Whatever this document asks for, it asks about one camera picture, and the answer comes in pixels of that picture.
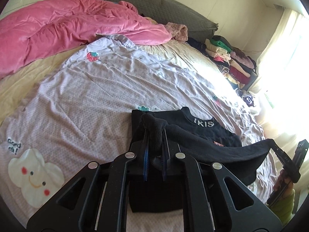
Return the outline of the right hand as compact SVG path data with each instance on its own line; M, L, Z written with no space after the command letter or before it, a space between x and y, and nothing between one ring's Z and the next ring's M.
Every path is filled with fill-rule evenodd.
M280 190L281 185L283 183L285 183L287 187L285 189L285 192L282 194L281 199L285 199L289 197L293 193L293 187L294 187L292 180L287 176L284 169L280 171L277 181L275 182L275 185L273 186L273 190L274 191Z

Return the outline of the green sleeve right forearm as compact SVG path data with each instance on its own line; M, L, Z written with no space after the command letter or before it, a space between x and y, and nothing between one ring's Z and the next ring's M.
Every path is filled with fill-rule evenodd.
M270 210L279 218L283 226L286 226L293 218L294 199L295 190L292 189L292 192L288 196L278 200L270 207Z

